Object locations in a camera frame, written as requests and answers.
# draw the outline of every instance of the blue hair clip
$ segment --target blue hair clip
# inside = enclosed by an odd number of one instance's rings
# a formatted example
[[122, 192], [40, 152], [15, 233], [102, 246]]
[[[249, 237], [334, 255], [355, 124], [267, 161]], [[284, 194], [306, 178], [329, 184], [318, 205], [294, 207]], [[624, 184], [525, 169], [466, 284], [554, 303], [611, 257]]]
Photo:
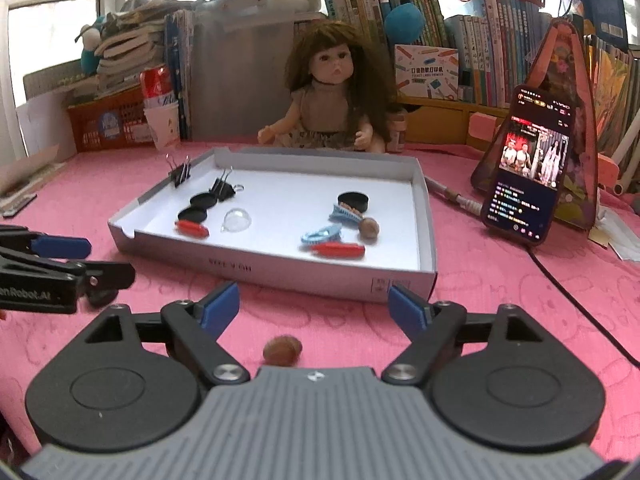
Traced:
[[329, 215], [329, 220], [355, 222], [356, 224], [359, 224], [362, 221], [362, 216], [357, 215], [353, 211], [349, 211], [341, 205], [334, 204], [334, 211]]
[[302, 243], [305, 245], [323, 244], [325, 242], [337, 242], [340, 240], [340, 229], [338, 224], [331, 224], [318, 231], [312, 233], [306, 233], [302, 238]]

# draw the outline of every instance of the doll's hair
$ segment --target doll's hair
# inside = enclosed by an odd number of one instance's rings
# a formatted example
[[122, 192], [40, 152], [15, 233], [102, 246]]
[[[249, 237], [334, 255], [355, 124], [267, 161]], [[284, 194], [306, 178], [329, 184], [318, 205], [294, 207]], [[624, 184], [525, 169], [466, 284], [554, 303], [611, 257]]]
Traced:
[[396, 102], [391, 66], [351, 25], [324, 21], [307, 29], [289, 55], [287, 88], [294, 92], [309, 85], [313, 79], [309, 72], [313, 56], [344, 44], [349, 47], [353, 61], [353, 75], [349, 79], [347, 92], [349, 133], [357, 131], [359, 119], [366, 115], [373, 131], [389, 142], [387, 113], [395, 110]]

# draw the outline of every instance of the phone screen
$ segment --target phone screen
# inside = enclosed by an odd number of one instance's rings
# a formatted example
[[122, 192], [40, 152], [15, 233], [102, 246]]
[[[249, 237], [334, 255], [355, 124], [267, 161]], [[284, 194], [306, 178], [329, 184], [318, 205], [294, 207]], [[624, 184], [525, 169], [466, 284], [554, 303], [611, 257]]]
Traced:
[[552, 221], [567, 162], [574, 110], [537, 89], [514, 92], [484, 222], [540, 243]]

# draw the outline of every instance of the doll's face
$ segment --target doll's face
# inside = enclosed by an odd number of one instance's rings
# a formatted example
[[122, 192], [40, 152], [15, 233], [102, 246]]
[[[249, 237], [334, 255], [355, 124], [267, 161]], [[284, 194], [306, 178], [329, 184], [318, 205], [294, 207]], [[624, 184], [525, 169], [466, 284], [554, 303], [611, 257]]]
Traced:
[[322, 50], [311, 58], [309, 72], [321, 83], [337, 85], [353, 75], [353, 60], [347, 45]]

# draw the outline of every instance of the doll's hand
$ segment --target doll's hand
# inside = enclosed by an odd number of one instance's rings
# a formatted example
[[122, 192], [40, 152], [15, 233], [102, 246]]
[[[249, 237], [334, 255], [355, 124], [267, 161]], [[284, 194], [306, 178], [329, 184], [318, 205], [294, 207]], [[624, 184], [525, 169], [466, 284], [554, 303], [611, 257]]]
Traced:
[[363, 131], [356, 132], [356, 142], [355, 142], [356, 149], [366, 150], [371, 144], [371, 139], [373, 139], [373, 130], [369, 132], [363, 132]]
[[269, 142], [270, 140], [272, 140], [273, 137], [275, 136], [276, 135], [273, 129], [270, 126], [265, 126], [263, 129], [261, 129], [258, 132], [258, 142], [260, 144], [265, 144], [266, 142]]

